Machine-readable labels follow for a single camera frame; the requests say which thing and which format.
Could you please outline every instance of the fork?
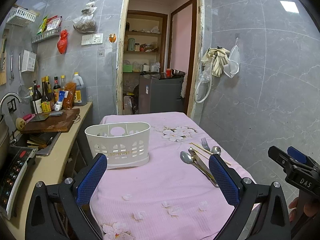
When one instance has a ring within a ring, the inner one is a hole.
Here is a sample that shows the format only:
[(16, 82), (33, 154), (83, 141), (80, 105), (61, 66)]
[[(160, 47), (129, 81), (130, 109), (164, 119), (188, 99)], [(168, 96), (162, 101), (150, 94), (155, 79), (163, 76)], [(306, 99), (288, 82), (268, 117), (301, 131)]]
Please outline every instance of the fork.
[(209, 147), (209, 145), (208, 145), (208, 143), (207, 143), (207, 140), (206, 140), (205, 138), (202, 138), (202, 139), (201, 139), (201, 144), (202, 144), (202, 147), (203, 147), (204, 149), (206, 149), (207, 151), (210, 151), (210, 147)]

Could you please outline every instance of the faucet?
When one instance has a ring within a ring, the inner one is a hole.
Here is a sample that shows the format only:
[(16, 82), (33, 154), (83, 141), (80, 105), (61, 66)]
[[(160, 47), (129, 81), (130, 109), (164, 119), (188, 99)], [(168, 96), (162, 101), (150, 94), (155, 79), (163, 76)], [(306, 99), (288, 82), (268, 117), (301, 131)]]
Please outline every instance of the faucet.
[(4, 103), (4, 100), (5, 100), (6, 98), (8, 98), (8, 97), (15, 97), (15, 98), (17, 98), (17, 100), (19, 101), (19, 103), (22, 102), (22, 101), (21, 101), (21, 97), (19, 97), (18, 94), (16, 94), (16, 93), (10, 92), (10, 93), (5, 94), (4, 97), (1, 99), (1, 102), (0, 102), (0, 116), (2, 115), (1, 109), (2, 109), (2, 105), (3, 105), (3, 103)]

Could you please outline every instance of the white hose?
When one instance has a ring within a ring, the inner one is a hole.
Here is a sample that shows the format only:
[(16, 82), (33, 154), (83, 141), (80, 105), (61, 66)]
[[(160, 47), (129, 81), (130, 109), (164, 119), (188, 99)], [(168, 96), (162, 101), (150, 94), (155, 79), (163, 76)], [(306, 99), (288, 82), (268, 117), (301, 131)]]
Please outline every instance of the white hose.
[(203, 98), (203, 99), (201, 99), (200, 101), (198, 101), (198, 100), (197, 100), (197, 97), (198, 97), (198, 91), (199, 91), (199, 87), (200, 87), (200, 85), (201, 85), (201, 81), (199, 81), (199, 83), (198, 83), (198, 85), (197, 85), (197, 87), (196, 87), (196, 91), (195, 91), (195, 94), (194, 94), (193, 99), (194, 99), (194, 101), (195, 101), (197, 104), (202, 103), (203, 101), (205, 101), (205, 100), (207, 99), (207, 97), (208, 97), (209, 93), (210, 93), (210, 90), (211, 90), (211, 84), (212, 84), (212, 75), (211, 75), (211, 71), (212, 71), (212, 62), (210, 63), (210, 81), (209, 81), (209, 89), (208, 89), (208, 91), (207, 91), (206, 95), (204, 96), (204, 98)]

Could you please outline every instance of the human hand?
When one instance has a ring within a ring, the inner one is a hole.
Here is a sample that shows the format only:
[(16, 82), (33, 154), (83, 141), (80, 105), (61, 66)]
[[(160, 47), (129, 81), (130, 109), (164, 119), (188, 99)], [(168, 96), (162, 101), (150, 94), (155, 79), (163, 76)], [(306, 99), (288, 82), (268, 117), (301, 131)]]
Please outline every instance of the human hand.
[[(294, 208), (294, 210), (292, 210), (289, 214), (290, 222), (292, 222), (296, 216), (296, 207), (298, 205), (298, 200), (299, 197), (296, 197), (288, 206), (290, 209)], [(319, 209), (320, 204), (318, 201), (314, 203), (306, 203), (303, 207), (303, 211), (308, 217), (313, 217), (319, 211)]]

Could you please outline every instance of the brown package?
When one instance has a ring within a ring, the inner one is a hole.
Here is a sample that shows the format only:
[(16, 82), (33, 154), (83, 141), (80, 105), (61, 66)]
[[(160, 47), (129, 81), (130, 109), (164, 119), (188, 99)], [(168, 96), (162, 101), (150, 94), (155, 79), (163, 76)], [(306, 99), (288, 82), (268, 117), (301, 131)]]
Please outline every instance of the brown package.
[(62, 109), (72, 109), (73, 99), (76, 94), (77, 84), (73, 82), (68, 82), (65, 87), (65, 91), (68, 91), (67, 98), (63, 100)]

